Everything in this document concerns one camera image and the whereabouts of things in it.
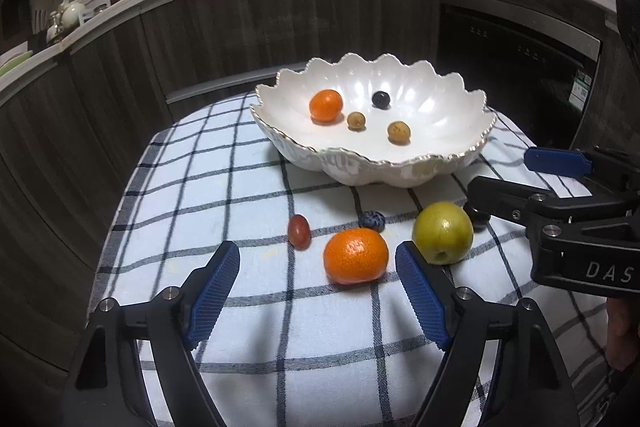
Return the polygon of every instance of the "blue gripper pad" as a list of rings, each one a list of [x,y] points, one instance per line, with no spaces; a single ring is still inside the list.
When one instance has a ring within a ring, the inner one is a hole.
[[[438,348],[447,349],[451,337],[446,328],[444,307],[404,243],[396,248],[396,271],[424,336]]]
[[[222,255],[222,260],[191,307],[187,340],[192,350],[210,337],[240,270],[240,253],[234,243],[229,243]]]
[[[524,153],[524,165],[533,172],[581,178],[591,174],[591,162],[582,153],[561,149],[530,147]]]

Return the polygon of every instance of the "table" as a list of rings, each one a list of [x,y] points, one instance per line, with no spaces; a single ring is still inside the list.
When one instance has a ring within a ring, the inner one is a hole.
[[[530,172],[523,155],[532,143],[501,114],[479,159],[452,176],[413,189],[346,187],[279,156],[254,123],[252,102],[253,93],[222,100],[152,140],[104,245],[90,309],[106,296],[125,305],[180,285],[232,240],[241,253],[238,279],[209,341],[193,351],[229,427],[409,425],[442,357],[424,338],[394,267],[417,213],[434,201],[462,205],[478,174],[559,196],[588,191],[572,179]],[[386,216],[387,272],[340,287],[326,278],[322,250],[335,232],[357,226],[364,210]],[[287,245],[293,214],[306,216],[312,229],[305,251]],[[530,268],[524,228],[492,217],[451,274],[485,300],[538,302],[588,425],[610,399],[604,299],[536,285]],[[496,351],[497,341],[487,343],[465,426],[478,423]],[[149,343],[140,359],[158,425],[173,425]]]

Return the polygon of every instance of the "sticker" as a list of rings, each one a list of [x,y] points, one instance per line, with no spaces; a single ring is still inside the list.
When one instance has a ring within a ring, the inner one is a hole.
[[[583,102],[586,102],[587,96],[589,95],[589,86],[580,80],[574,80],[574,87],[571,90],[571,94]]]
[[[580,100],[580,98],[575,96],[573,93],[571,93],[571,95],[569,96],[569,103],[573,105],[576,109],[579,109],[579,110],[584,109],[584,102]]]

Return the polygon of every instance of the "mandarin orange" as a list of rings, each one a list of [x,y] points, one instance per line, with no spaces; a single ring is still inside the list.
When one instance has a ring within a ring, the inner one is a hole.
[[[342,97],[333,89],[318,91],[309,101],[309,112],[314,120],[322,123],[334,121],[342,110]]]
[[[375,230],[344,230],[326,244],[323,259],[326,274],[335,282],[357,284],[373,281],[385,272],[389,249]]]

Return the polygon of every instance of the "blueberry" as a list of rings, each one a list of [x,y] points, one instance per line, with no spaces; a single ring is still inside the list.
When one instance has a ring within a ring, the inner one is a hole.
[[[378,109],[386,109],[387,107],[389,107],[391,97],[384,91],[376,91],[371,97],[371,102]]]
[[[362,229],[371,229],[376,232],[382,232],[385,230],[386,219],[385,216],[374,210],[368,210],[363,212],[358,218],[358,224]]]
[[[484,229],[484,227],[489,223],[489,219],[491,219],[491,214],[476,210],[468,201],[462,208],[466,212],[466,215],[469,216],[469,219],[471,219],[471,224],[474,226],[475,230]]]

